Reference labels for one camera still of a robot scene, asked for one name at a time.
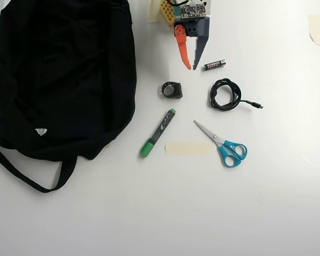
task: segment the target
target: white table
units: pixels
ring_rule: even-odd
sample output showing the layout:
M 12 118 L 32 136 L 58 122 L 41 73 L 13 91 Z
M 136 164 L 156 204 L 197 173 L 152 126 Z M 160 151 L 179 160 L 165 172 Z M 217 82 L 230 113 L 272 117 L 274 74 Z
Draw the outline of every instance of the white table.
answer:
M 56 193 L 42 195 L 0 166 L 0 256 L 320 256 L 320 46 L 308 28 L 320 0 L 214 0 L 201 65 L 220 59 L 227 65 L 206 73 L 185 68 L 171 29 L 146 23 L 146 1 L 130 2 L 138 62 L 134 119 L 97 159 L 79 158 Z M 193 61 L 194 40 L 188 44 Z M 208 107 L 211 85 L 224 77 L 265 108 Z M 166 81 L 180 82 L 184 98 L 160 98 Z M 140 159 L 170 108 L 175 119 Z M 166 156 L 166 141 L 208 140 L 194 119 L 245 143 L 242 165 L 223 167 L 217 151 Z M 52 186 L 59 164 L 1 150 L 26 175 Z

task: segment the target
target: circuit board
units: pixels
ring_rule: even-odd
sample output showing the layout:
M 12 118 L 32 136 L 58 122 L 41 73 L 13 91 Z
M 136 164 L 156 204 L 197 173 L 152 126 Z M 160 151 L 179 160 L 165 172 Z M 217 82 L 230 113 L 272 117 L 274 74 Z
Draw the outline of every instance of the circuit board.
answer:
M 188 4 L 181 7 L 181 18 L 206 17 L 204 4 Z

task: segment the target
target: black bag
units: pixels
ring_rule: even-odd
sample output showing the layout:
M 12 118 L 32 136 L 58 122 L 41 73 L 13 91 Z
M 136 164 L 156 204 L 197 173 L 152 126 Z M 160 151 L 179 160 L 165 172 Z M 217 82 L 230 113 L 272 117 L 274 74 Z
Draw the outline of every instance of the black bag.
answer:
M 11 0 L 0 17 L 0 146 L 62 161 L 46 189 L 65 185 L 77 156 L 94 159 L 130 122 L 136 67 L 127 0 Z

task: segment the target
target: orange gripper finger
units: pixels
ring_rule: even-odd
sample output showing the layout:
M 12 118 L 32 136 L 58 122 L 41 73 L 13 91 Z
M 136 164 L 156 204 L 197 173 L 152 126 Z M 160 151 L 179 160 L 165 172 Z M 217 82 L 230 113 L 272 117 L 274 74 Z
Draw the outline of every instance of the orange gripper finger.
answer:
M 181 55 L 182 62 L 185 64 L 185 66 L 191 70 L 191 64 L 187 56 L 187 48 L 186 48 L 186 30 L 183 25 L 176 25 L 174 28 L 174 35 L 177 38 L 179 51 Z

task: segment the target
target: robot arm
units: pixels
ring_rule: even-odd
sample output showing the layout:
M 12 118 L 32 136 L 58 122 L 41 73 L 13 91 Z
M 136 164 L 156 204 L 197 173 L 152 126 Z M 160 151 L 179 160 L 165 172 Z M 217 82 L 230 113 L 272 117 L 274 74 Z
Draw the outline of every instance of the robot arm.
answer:
M 187 54 L 186 37 L 197 37 L 193 65 L 193 70 L 196 70 L 209 40 L 210 18 L 206 15 L 206 2 L 188 0 L 180 4 L 171 5 L 175 6 L 175 8 L 180 8 L 180 17 L 176 18 L 174 22 L 174 35 L 178 42 L 182 62 L 190 70 L 191 64 Z

